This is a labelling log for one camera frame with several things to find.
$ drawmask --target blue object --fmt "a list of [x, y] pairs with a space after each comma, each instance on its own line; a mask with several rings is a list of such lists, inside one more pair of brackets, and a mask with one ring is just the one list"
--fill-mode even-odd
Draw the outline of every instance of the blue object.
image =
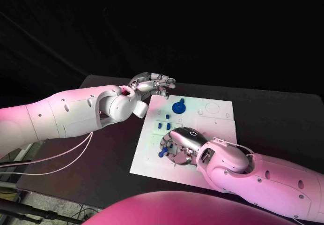
[[182, 98], [180, 102], [176, 102], [173, 104], [173, 112], [176, 114], [182, 114], [182, 113], [185, 113], [185, 111], [186, 111], [186, 105], [185, 105], [185, 99]]
[[165, 147], [163, 150], [159, 152], [159, 157], [160, 158], [165, 156], [166, 152], [167, 152], [167, 147]]

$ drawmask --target black table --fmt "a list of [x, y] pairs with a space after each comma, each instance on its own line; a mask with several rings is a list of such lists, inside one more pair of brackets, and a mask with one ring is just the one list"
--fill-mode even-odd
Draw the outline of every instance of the black table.
[[[81, 88], [126, 85], [129, 81], [91, 75]], [[238, 143], [257, 153], [290, 160], [324, 173], [324, 105], [319, 96], [183, 83], [170, 90], [170, 94], [232, 101]], [[98, 208], [133, 195], [163, 190], [199, 192], [248, 204], [237, 195], [130, 173], [143, 123], [144, 119], [131, 115], [127, 121], [95, 131], [78, 161], [51, 175], [22, 176], [19, 189]], [[85, 137], [47, 140], [35, 159], [65, 152]], [[45, 173], [59, 169], [83, 150], [80, 147], [62, 157], [29, 165], [26, 172]]]

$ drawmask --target black background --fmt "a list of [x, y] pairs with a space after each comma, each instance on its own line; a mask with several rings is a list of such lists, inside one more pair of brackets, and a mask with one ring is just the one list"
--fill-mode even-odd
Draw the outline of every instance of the black background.
[[323, 92], [324, 4], [2, 1], [0, 108], [90, 74]]

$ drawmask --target metal stand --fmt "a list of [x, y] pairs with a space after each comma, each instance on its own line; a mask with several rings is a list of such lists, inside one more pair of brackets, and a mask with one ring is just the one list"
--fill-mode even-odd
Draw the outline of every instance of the metal stand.
[[13, 213], [13, 215], [16, 215], [18, 213], [31, 214], [31, 215], [44, 217], [45, 219], [51, 219], [51, 220], [58, 219], [58, 220], [67, 221], [74, 224], [83, 224], [83, 221], [78, 219], [61, 216], [54, 211], [45, 211], [45, 210], [36, 209], [31, 205], [25, 205], [22, 203], [12, 202], [6, 199], [0, 199], [0, 210], [5, 210], [9, 213]]
[[42, 223], [42, 220], [41, 219], [32, 219], [26, 215], [21, 215], [16, 212], [11, 212], [11, 211], [6, 211], [6, 210], [0, 210], [0, 214], [6, 215], [9, 217], [18, 218], [19, 220], [26, 220], [26, 221], [34, 222], [36, 224], [41, 224]]

